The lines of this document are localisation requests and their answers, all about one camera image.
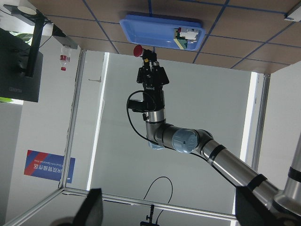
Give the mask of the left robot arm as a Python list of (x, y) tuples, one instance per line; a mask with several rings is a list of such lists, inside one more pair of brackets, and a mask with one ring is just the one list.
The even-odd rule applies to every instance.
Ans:
[(301, 214), (301, 145), (298, 144), (284, 190), (273, 186), (263, 175), (216, 142), (205, 130), (183, 129), (166, 122), (163, 86), (169, 79), (157, 61), (156, 53), (136, 46), (134, 56), (143, 59), (137, 82), (144, 88), (142, 109), (147, 138), (162, 148), (181, 153), (197, 151), (210, 166), (235, 186), (246, 186), (268, 209)]

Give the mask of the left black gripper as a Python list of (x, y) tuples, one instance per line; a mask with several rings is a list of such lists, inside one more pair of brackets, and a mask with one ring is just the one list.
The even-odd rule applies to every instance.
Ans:
[(139, 68), (137, 83), (143, 85), (143, 98), (148, 103), (147, 111), (159, 111), (165, 107), (163, 86), (169, 83), (165, 69), (159, 65), (157, 54), (141, 56), (143, 66)]

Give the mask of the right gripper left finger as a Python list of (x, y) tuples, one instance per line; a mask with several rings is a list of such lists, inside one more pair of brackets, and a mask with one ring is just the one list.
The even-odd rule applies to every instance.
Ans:
[(74, 217), (64, 217), (51, 223), (52, 226), (101, 226), (103, 200), (101, 188), (91, 189)]

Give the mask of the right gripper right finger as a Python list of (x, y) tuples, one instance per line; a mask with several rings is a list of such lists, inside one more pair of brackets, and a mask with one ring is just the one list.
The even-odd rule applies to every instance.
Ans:
[(282, 225), (245, 186), (236, 187), (235, 216), (241, 226)]

